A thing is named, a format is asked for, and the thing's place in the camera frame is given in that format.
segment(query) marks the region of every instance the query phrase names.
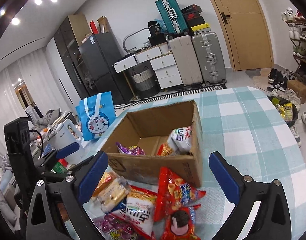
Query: silver suitcase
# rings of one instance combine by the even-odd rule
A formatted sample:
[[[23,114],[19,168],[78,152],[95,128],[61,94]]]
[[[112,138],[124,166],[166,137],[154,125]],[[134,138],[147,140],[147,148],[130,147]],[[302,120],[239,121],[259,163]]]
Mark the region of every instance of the silver suitcase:
[[[179,74],[184,86],[203,83],[191,36],[182,36],[169,41]]]
[[[216,33],[201,33],[193,36],[192,41],[205,84],[226,83],[224,59]]]

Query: ceiling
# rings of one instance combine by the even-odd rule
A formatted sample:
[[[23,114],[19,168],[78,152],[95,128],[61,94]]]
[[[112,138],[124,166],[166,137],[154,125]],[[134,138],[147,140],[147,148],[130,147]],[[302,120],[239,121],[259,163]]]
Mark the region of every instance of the ceiling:
[[[74,14],[86,2],[42,0],[42,4],[37,5],[34,1],[29,0],[15,16],[20,24],[10,24],[0,39],[0,71],[20,57],[46,46],[66,16]]]

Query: checkered tablecloth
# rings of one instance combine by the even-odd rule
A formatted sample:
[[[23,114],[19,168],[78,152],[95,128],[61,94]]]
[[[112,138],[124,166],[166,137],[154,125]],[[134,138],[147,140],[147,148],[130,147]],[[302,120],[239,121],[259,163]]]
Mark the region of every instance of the checkered tablecloth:
[[[202,188],[207,196],[200,200],[202,207],[196,211],[196,234],[201,239],[212,239],[234,208],[208,166],[210,153],[218,151],[242,175],[250,175],[256,181],[271,183],[279,179],[282,182],[290,211],[292,239],[298,239],[306,230],[306,165],[290,129],[264,93],[256,88],[210,91],[131,107],[115,120],[86,157],[101,149],[127,111],[187,100],[196,101],[203,129]],[[157,191],[157,186],[135,184]],[[254,206],[257,209],[251,212],[239,239],[247,236],[259,202]],[[84,208],[91,218],[100,214],[91,203],[84,204]],[[162,227],[162,223],[154,226],[157,238]]]

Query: metal screw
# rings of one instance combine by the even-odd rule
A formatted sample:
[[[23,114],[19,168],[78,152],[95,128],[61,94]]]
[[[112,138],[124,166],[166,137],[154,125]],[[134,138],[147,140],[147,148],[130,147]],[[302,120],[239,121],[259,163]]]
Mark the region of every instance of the metal screw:
[[[72,175],[69,175],[69,176],[67,176],[67,177],[65,178],[65,180],[66,180],[67,182],[71,182],[72,180],[74,180],[74,177],[73,177]]]
[[[244,176],[244,180],[247,181],[247,182],[251,182],[253,179],[252,179],[251,176],[245,175],[245,176]]]
[[[40,179],[37,183],[36,183],[36,185],[38,185],[38,186],[42,186],[44,184],[44,180],[42,180],[42,179]]]
[[[274,184],[276,186],[280,186],[281,185],[281,182],[278,180],[278,179],[274,179]]]

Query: beige suitcase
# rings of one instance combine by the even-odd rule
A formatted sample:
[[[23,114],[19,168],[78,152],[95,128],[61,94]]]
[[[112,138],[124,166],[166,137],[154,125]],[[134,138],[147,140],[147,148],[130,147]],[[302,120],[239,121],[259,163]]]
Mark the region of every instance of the beige suitcase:
[[[169,46],[184,86],[203,83],[191,36],[186,35],[172,39],[169,41]]]

